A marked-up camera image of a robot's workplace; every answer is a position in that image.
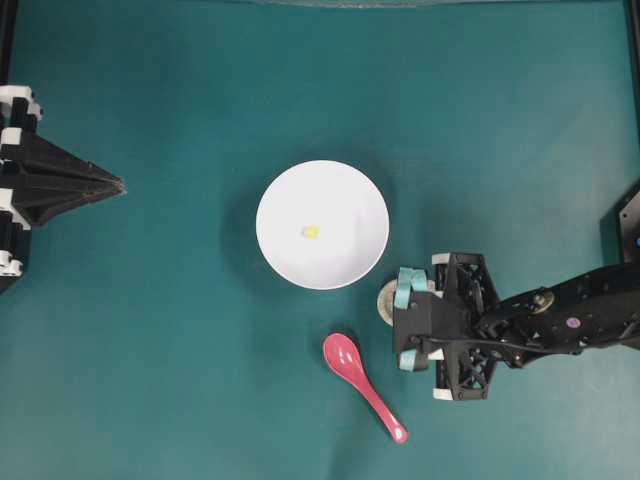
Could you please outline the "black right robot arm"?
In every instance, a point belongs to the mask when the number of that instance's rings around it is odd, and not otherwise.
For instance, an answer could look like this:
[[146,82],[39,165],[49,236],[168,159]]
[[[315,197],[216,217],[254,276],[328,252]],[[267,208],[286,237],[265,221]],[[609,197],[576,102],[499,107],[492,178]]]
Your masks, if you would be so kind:
[[439,253],[428,342],[437,400],[482,400],[498,363],[521,369],[550,355],[639,346],[639,264],[601,267],[499,298],[483,256]]

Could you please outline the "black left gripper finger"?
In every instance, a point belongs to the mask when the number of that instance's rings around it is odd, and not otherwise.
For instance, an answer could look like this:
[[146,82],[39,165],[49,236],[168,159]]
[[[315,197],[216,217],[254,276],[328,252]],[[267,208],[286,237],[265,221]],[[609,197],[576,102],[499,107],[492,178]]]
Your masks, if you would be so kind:
[[37,134],[43,109],[28,86],[1,86],[1,161],[16,162],[27,170],[78,180],[89,180],[124,191],[124,182],[101,167],[84,161]]
[[22,276],[28,264],[32,230],[53,217],[81,206],[122,195],[107,188],[92,193],[36,190],[19,199],[15,190],[1,189],[1,275]]

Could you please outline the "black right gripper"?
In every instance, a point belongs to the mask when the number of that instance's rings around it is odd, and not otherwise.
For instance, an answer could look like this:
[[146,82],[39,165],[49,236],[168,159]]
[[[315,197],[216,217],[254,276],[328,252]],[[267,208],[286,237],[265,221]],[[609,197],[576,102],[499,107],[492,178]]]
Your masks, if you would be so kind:
[[469,253],[432,256],[436,273],[436,304],[443,310],[432,317],[432,335],[442,351],[436,361],[437,400],[484,400],[497,366],[481,318],[499,303],[484,257]]

